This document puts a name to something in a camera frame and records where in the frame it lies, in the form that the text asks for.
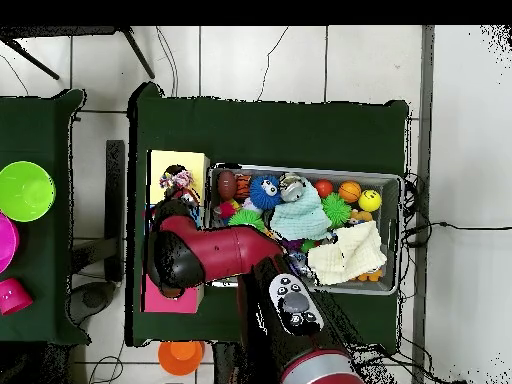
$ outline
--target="light blue cloth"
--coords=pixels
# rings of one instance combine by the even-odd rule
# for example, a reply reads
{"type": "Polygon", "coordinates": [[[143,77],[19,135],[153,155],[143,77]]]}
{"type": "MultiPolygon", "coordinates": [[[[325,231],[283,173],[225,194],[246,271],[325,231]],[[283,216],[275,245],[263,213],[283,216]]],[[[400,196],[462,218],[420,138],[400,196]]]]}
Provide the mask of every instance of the light blue cloth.
{"type": "Polygon", "coordinates": [[[321,240],[329,234],[332,223],[322,208],[320,196],[311,183],[306,184],[304,194],[295,202],[277,205],[270,220],[270,228],[287,240],[321,240]]]}

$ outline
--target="yellow smiley ball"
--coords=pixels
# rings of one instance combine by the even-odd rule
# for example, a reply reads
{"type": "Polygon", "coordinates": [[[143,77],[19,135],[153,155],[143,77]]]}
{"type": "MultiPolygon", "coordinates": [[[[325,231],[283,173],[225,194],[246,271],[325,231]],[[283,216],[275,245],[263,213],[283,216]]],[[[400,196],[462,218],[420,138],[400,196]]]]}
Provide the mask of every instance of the yellow smiley ball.
{"type": "Polygon", "coordinates": [[[382,199],[375,190],[365,190],[359,198],[359,207],[366,212],[373,212],[380,208],[382,199]]]}

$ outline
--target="green bowl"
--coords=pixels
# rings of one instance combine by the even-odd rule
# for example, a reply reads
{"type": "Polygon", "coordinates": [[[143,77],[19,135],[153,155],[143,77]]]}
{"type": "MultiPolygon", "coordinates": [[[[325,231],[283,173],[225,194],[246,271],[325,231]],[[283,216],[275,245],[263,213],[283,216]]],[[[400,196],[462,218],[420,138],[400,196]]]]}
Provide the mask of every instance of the green bowl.
{"type": "Polygon", "coordinates": [[[48,173],[31,162],[14,162],[0,172],[0,211],[18,222],[41,218],[55,200],[48,173]]]}

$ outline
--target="pink cup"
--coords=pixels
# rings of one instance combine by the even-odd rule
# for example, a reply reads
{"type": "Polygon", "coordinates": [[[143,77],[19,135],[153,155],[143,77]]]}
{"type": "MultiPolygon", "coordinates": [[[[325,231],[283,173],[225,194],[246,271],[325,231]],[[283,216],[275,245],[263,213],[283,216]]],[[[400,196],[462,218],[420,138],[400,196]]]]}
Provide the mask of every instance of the pink cup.
{"type": "Polygon", "coordinates": [[[15,278],[0,282],[0,312],[10,315],[32,304],[32,298],[15,278]]]}
{"type": "Polygon", "coordinates": [[[4,272],[18,248],[20,236],[14,223],[0,213],[0,273],[4,272]]]}

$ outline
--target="pink block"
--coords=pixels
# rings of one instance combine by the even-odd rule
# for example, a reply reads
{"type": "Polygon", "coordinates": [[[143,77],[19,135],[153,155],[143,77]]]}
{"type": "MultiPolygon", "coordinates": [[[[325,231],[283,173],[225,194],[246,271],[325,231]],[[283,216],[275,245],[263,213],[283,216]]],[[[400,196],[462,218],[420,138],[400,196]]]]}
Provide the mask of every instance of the pink block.
{"type": "Polygon", "coordinates": [[[146,275],[146,296],[144,312],[174,312],[178,314],[195,314],[203,298],[203,287],[186,289],[178,299],[165,297],[158,287],[146,275]]]}

